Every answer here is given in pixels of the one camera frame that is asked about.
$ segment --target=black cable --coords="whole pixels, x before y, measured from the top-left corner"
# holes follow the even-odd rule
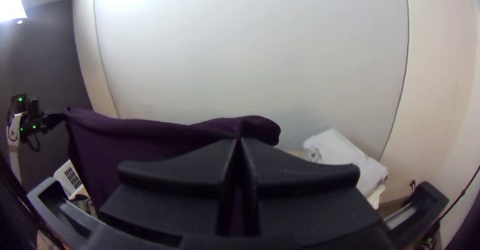
[[[29,139],[28,137],[26,137],[25,139],[26,139],[26,143],[27,143],[27,145],[30,147],[30,149],[32,149],[32,151],[38,153],[38,152],[40,152],[40,147],[41,147],[41,146],[40,146],[40,140],[39,140],[39,137],[37,136],[36,133],[34,134],[34,136],[35,136],[37,148],[34,148],[34,146],[33,146],[32,143],[30,142],[30,139]]]
[[[467,192],[467,189],[470,187],[470,185],[472,184],[472,182],[474,181],[475,177],[477,176],[477,173],[479,173],[480,171],[480,165],[478,166],[478,168],[476,169],[475,171],[475,174],[473,174],[473,177],[470,179],[470,182],[468,182],[467,186],[465,187],[465,189],[463,189],[463,191],[460,193],[460,195],[456,198],[455,202],[453,202],[451,204],[451,206],[446,210],[446,212],[444,212],[440,218],[437,220],[437,222],[440,222],[449,212],[450,210],[459,202],[459,200],[465,195],[465,193]]]

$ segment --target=purple fabric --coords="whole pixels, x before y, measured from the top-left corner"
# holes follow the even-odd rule
[[[117,166],[122,161],[171,159],[221,139],[240,137],[252,137],[274,146],[280,135],[280,127],[261,116],[217,118],[184,125],[115,119],[83,109],[64,113],[70,134],[70,159],[97,208],[119,186]]]

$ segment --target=dark wall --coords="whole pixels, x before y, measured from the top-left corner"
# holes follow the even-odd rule
[[[25,10],[28,19],[0,26],[0,116],[5,118],[10,96],[27,93],[39,98],[42,110],[66,107],[92,109],[85,88],[75,45],[72,1],[62,0]],[[1,121],[0,149],[7,141]],[[38,134],[40,152],[20,144],[19,162],[22,184],[29,191],[65,161],[68,134],[65,123],[46,135]],[[35,146],[34,137],[30,138]]]

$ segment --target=black mount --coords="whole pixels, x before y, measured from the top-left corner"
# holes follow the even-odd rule
[[[448,199],[428,182],[390,229],[357,190],[359,169],[304,161],[256,139],[225,139],[164,161],[122,162],[98,221],[49,178],[28,194],[72,249],[403,249]]]

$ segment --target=white basket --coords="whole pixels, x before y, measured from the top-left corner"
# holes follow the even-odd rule
[[[75,198],[77,194],[82,194],[87,197],[89,196],[70,160],[57,169],[53,174],[53,177],[60,182],[68,199],[71,200]]]

